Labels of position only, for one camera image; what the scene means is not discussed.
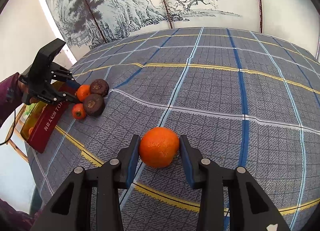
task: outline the maroon sleeve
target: maroon sleeve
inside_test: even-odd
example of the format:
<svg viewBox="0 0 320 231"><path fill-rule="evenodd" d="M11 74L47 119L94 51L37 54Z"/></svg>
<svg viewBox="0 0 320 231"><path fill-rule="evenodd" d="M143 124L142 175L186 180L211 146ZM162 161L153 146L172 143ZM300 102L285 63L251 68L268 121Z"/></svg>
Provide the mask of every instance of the maroon sleeve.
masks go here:
<svg viewBox="0 0 320 231"><path fill-rule="evenodd" d="M22 104L22 92L18 87L19 73L0 83L0 127L9 115Z"/></svg>

